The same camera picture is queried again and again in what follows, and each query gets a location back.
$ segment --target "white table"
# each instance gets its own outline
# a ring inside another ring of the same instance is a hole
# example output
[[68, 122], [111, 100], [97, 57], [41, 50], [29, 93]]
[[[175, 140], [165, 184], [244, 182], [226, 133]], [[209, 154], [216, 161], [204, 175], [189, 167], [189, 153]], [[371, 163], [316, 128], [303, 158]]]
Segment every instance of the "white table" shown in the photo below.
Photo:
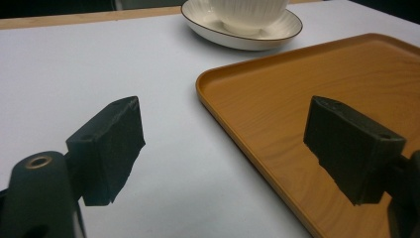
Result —
[[288, 9], [302, 33], [257, 53], [208, 42], [181, 15], [0, 31], [0, 189], [20, 160], [65, 154], [99, 110], [138, 95], [147, 144], [115, 203], [80, 202], [88, 237], [309, 237], [199, 102], [197, 76], [364, 33], [420, 46], [420, 26], [349, 1]]

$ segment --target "tray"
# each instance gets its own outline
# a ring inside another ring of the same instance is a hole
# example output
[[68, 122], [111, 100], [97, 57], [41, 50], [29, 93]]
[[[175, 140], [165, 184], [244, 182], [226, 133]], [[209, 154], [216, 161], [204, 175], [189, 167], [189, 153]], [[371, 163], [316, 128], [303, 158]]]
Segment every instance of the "tray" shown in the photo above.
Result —
[[353, 206], [303, 144], [312, 95], [361, 111], [420, 149], [420, 49], [368, 34], [210, 69], [198, 96], [315, 237], [389, 237], [380, 204]]

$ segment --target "white plate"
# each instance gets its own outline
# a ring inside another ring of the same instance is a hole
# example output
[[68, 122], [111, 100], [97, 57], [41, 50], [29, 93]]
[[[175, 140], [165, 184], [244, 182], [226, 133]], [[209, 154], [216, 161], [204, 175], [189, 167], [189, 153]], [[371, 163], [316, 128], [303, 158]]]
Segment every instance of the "white plate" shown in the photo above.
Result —
[[181, 12], [188, 26], [201, 37], [225, 47], [247, 51], [277, 48], [291, 41], [303, 28], [302, 21], [286, 10], [258, 34], [240, 36], [225, 30], [208, 0], [188, 0], [182, 5]]

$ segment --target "plate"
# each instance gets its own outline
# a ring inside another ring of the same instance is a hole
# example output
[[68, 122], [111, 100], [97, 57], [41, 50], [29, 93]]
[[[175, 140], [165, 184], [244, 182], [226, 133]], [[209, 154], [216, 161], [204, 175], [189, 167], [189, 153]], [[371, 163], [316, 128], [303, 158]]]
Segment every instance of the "plate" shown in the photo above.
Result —
[[420, 49], [368, 34], [203, 72], [201, 102], [314, 237], [390, 237], [386, 208], [353, 206], [303, 143], [313, 95], [342, 101], [420, 149]]
[[201, 37], [216, 44], [246, 51], [265, 51], [290, 42], [303, 29], [300, 19], [285, 10], [270, 26], [252, 36], [233, 34], [223, 27], [208, 0], [188, 0], [181, 8], [187, 25]]

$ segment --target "cup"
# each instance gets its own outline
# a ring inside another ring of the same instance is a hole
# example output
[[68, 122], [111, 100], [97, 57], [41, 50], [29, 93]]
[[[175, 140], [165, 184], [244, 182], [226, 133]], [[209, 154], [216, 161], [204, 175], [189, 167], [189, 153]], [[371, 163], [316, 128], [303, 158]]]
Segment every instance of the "cup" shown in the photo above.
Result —
[[209, 0], [209, 3], [226, 30], [249, 36], [274, 23], [288, 0]]

